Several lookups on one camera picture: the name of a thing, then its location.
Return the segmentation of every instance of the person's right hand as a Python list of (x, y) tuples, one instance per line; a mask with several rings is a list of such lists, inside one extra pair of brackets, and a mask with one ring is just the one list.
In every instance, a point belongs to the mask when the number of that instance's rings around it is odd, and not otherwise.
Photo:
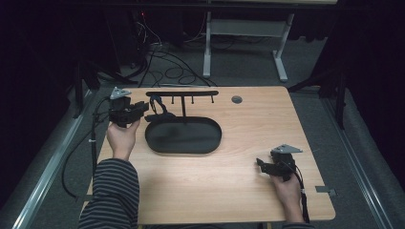
[(283, 182), (282, 177), (270, 176), (276, 187), (277, 196), (284, 206), (287, 222), (304, 222), (301, 211), (301, 189), (298, 178), (291, 174), (291, 179)]
[(134, 122), (128, 128), (118, 127), (112, 123), (107, 129), (107, 140), (113, 150), (113, 158), (128, 160), (135, 146), (136, 133), (140, 120)]

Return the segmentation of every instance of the striped shirt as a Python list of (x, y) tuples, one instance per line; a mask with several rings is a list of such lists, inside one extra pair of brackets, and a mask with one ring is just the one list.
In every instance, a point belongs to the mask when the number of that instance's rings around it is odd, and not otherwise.
[[(93, 199), (81, 213), (78, 228), (137, 228), (139, 182), (134, 166), (121, 159), (98, 163)], [(306, 223), (286, 223), (283, 229), (313, 229)]]

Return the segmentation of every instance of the black curtain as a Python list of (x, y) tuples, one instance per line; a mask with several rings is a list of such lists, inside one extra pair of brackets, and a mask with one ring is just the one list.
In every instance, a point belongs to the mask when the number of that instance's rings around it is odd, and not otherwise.
[(0, 5), (1, 207), (68, 109), (66, 92), (73, 85), (60, 18), (25, 4)]

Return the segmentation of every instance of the wooden table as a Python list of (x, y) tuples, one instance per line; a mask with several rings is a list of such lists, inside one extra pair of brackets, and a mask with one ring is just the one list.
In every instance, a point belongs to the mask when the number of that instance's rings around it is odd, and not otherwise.
[[(333, 219), (330, 197), (317, 193), (324, 186), (288, 91), (284, 87), (155, 88), (129, 89), (132, 103), (149, 101), (146, 92), (212, 91), (211, 97), (187, 97), (188, 116), (205, 116), (222, 128), (220, 146), (205, 156), (163, 156), (145, 141), (142, 119), (130, 161), (139, 173), (139, 224), (253, 222), (284, 220), (283, 208), (268, 175), (256, 165), (256, 157), (272, 162), (270, 150), (288, 144), (303, 150), (294, 154), (308, 196), (312, 220)], [(240, 104), (232, 96), (243, 99)], [(164, 97), (169, 112), (181, 115), (181, 102)], [(104, 141), (98, 160), (112, 151)]]

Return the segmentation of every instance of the finger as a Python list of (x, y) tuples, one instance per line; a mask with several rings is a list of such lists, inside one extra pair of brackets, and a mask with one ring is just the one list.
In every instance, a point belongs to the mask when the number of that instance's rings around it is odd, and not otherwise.
[(137, 128), (139, 127), (139, 124), (140, 124), (140, 119), (137, 120), (137, 121), (135, 121), (135, 122), (133, 122), (133, 123), (131, 124), (131, 126), (130, 126), (128, 129), (130, 129), (131, 131), (135, 132), (135, 131), (137, 130)]

